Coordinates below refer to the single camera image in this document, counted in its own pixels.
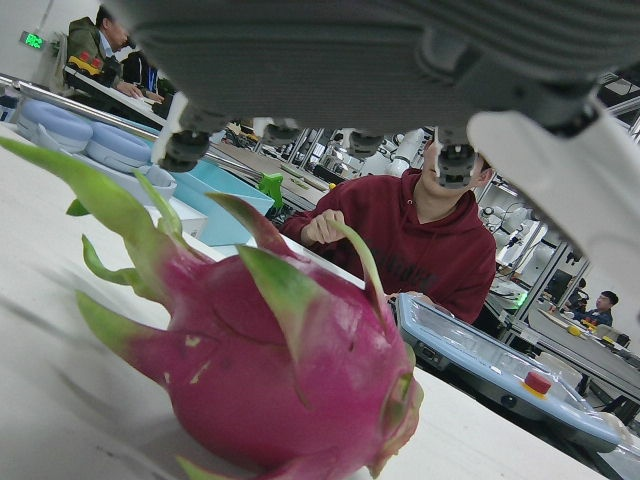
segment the light blue object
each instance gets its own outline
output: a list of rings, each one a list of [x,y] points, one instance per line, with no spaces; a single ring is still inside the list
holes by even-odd
[[[251,234],[205,193],[230,193],[248,202],[263,215],[273,205],[273,198],[204,160],[200,160],[190,172],[174,173],[173,177],[178,182],[174,196],[208,217],[199,239],[209,246],[246,243]]]
[[[477,392],[512,412],[548,423],[570,440],[596,452],[610,452],[623,440],[611,419],[543,364],[480,330],[407,294],[396,303],[400,333],[416,356],[438,370],[454,368]],[[545,395],[523,381],[535,371],[551,381]]]
[[[124,173],[150,165],[151,147],[141,138],[104,123],[93,122],[91,127],[86,152],[96,162]]]
[[[44,145],[39,141],[41,132],[45,132],[53,143],[69,153],[84,150],[93,135],[91,125],[79,116],[33,99],[28,99],[22,104],[16,123],[18,132],[23,137],[50,148],[48,144]]]
[[[138,181],[138,179],[132,174],[114,170],[113,168],[96,162],[94,159],[80,153],[74,153],[73,156],[78,160],[86,163],[91,168],[104,173],[106,176],[111,178],[114,182],[128,191],[131,195],[133,195],[135,199],[138,200],[141,204],[145,206],[154,205],[153,201],[147,195],[147,192],[145,192],[144,189],[140,186],[140,182]],[[173,196],[173,192],[175,191],[177,185],[175,179],[169,174],[169,172],[161,169],[157,165],[140,167],[137,169],[137,171],[147,177],[147,180],[151,182],[151,185],[153,185],[158,193],[165,199],[169,200]]]

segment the red emergency stop button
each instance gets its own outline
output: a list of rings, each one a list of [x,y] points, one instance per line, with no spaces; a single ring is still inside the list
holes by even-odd
[[[545,395],[551,388],[551,380],[538,372],[529,372],[524,379],[525,385],[536,393]]]

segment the dragon fruit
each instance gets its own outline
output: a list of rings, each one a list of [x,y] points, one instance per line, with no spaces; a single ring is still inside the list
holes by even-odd
[[[161,212],[157,227],[129,193],[66,155],[0,139],[57,175],[122,236],[134,268],[108,270],[87,238],[89,269],[130,285],[171,314],[160,330],[78,292],[80,311],[113,352],[168,392],[174,412],[211,452],[257,469],[260,480],[341,479],[366,465],[376,477],[413,435],[422,390],[413,352],[384,300],[373,258],[349,227],[364,290],[289,249],[247,203],[209,196],[253,234],[258,248],[215,262],[183,239],[169,204],[139,176]],[[229,479],[179,457],[192,480]]]

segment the desk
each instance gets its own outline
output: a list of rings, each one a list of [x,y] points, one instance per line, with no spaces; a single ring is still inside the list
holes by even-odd
[[[1,124],[0,135],[18,138]],[[130,265],[120,239],[93,217],[66,216],[74,196],[53,175],[2,149],[0,162],[0,478],[185,480],[176,452],[219,465],[183,432],[165,392],[102,346],[75,307],[73,290],[82,289],[166,326],[159,305],[82,264],[86,233],[109,268]],[[415,374],[426,392],[420,425],[381,480],[603,478],[435,377]],[[370,478],[362,469],[350,480]]]
[[[102,96],[101,98],[115,104],[117,107],[124,109],[128,112],[134,112],[135,115],[144,117],[147,120],[151,120],[150,126],[155,128],[162,128],[166,123],[166,120],[159,115],[156,115],[151,109],[151,105],[145,102],[143,99],[131,98],[124,93],[119,92],[115,88],[105,87],[104,85],[96,82],[95,80],[78,73],[76,70],[70,67],[64,67],[64,71],[67,78],[73,77],[73,80],[68,80],[74,83],[73,86],[85,90],[92,96]]]
[[[529,312],[529,325],[540,334],[537,345],[558,355],[582,373],[620,390],[640,408],[640,371],[599,342],[576,337],[563,325],[569,322],[540,309]]]
[[[305,186],[308,188],[305,188],[294,183],[296,177],[280,168],[281,165],[288,164],[284,164],[276,158],[259,155],[251,150],[234,147],[225,143],[212,145],[210,151],[223,158],[227,158],[231,161],[247,166],[256,172],[266,174],[281,173],[284,177],[284,180],[282,181],[282,196],[287,199],[296,210],[313,210],[320,199],[326,195],[328,191],[325,190],[323,192],[306,184]],[[304,175],[313,178],[316,182],[322,182],[322,180],[313,177],[309,173],[305,173]]]

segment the seated man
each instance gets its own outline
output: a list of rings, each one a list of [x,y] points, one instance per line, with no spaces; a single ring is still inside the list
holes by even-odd
[[[164,98],[158,94],[158,69],[140,51],[131,52],[122,62],[122,79],[134,84],[154,102]]]
[[[98,58],[102,64],[108,64],[116,69],[116,76],[112,87],[129,97],[143,96],[138,87],[122,80],[122,68],[115,57],[129,43],[127,31],[116,22],[103,6],[98,9],[95,25],[89,17],[74,20],[69,24],[69,40],[67,43],[67,58],[80,57],[87,52],[91,59]]]
[[[495,275],[496,244],[470,190],[493,172],[478,157],[467,187],[444,188],[435,170],[440,148],[425,147],[422,171],[341,183],[315,210],[289,218],[282,233],[362,278],[358,255],[326,220],[346,223],[371,249],[387,294],[422,295],[473,323]]]
[[[585,313],[574,311],[572,312],[573,318],[575,320],[589,319],[595,325],[609,325],[611,327],[613,326],[611,307],[616,303],[618,303],[618,296],[609,290],[605,290],[596,300],[596,308]]]

